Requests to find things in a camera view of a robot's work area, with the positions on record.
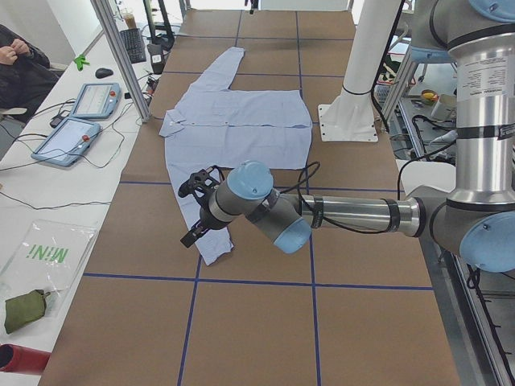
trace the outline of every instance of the red cylinder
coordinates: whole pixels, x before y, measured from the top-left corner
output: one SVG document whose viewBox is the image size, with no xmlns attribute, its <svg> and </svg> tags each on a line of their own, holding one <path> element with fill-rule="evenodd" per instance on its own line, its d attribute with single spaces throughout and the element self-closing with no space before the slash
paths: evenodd
<svg viewBox="0 0 515 386">
<path fill-rule="evenodd" d="M 0 345 L 0 372 L 39 376 L 47 366 L 50 353 L 14 344 Z"/>
</svg>

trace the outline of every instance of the computer mouse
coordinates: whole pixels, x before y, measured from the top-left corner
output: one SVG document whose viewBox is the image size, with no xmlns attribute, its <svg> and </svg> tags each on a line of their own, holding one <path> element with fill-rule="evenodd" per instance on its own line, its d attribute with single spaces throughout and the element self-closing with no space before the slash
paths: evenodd
<svg viewBox="0 0 515 386">
<path fill-rule="evenodd" d="M 113 75 L 113 70 L 111 70 L 110 68 L 101 67 L 95 71 L 95 76 L 97 77 L 97 79 L 102 79 L 111 75 Z"/>
</svg>

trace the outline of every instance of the person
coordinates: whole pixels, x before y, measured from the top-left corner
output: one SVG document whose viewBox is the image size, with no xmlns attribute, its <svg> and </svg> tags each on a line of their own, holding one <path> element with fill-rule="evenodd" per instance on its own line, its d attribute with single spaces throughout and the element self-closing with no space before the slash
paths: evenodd
<svg viewBox="0 0 515 386">
<path fill-rule="evenodd" d="M 0 24 L 0 108 L 24 107 L 16 119 L 27 123 L 59 77 L 37 47 Z"/>
</svg>

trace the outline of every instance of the metal frame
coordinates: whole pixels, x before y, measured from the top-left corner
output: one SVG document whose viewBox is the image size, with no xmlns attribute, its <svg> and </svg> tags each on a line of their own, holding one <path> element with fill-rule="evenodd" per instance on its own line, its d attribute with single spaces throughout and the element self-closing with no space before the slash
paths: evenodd
<svg viewBox="0 0 515 386">
<path fill-rule="evenodd" d="M 139 88 L 138 78 L 134 73 L 129 55 L 123 45 L 120 32 L 114 22 L 111 6 L 109 5 L 108 0 L 91 0 L 91 4 L 97 13 L 98 20 L 102 25 L 105 37 L 107 38 L 107 42 L 109 43 L 109 47 L 113 53 L 114 60 L 120 68 L 123 80 L 129 89 L 130 96 L 132 97 L 138 114 L 142 119 L 142 122 L 148 122 L 150 119 L 150 111 L 145 98 L 143 97 L 142 91 Z"/>
</svg>

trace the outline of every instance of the keyboard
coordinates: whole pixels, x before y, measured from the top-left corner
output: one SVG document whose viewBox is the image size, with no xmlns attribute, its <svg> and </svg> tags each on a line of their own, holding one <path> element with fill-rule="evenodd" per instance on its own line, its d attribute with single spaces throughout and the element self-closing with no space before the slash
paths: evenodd
<svg viewBox="0 0 515 386">
<path fill-rule="evenodd" d="M 145 43 L 139 28 L 120 31 L 123 45 L 126 47 L 131 63 L 144 62 L 146 60 Z"/>
</svg>

